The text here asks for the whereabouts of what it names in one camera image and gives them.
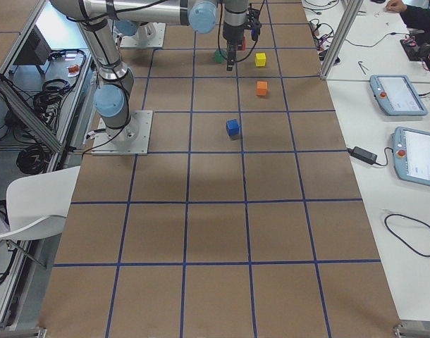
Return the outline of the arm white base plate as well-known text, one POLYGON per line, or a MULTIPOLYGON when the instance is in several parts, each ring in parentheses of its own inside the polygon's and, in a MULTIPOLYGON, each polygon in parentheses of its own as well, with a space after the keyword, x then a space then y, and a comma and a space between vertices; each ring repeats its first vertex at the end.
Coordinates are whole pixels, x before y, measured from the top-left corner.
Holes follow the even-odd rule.
POLYGON ((130 123, 119 134, 118 130, 106 129, 102 118, 98 128, 104 129, 94 137, 91 154, 95 156, 147 155, 153 111, 133 111, 130 123))
POLYGON ((117 21, 119 46, 122 49, 160 49, 164 44, 165 23, 117 21))

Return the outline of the person's hand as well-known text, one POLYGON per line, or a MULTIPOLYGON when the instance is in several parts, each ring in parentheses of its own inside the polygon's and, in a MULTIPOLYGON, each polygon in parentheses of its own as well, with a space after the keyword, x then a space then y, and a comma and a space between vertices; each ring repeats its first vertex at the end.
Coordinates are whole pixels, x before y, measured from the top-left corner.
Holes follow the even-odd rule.
POLYGON ((388 0, 385 10, 391 13, 402 13, 407 10, 407 5, 403 0, 388 0))

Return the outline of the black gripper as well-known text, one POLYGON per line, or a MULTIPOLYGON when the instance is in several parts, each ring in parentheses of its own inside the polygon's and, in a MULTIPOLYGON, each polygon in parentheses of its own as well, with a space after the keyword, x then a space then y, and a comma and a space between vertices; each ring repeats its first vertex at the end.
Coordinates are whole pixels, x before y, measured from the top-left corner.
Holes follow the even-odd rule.
POLYGON ((226 70, 232 71, 237 61, 237 50, 241 51, 241 43, 244 37, 245 23, 231 25, 223 22, 223 38, 227 41, 226 70))

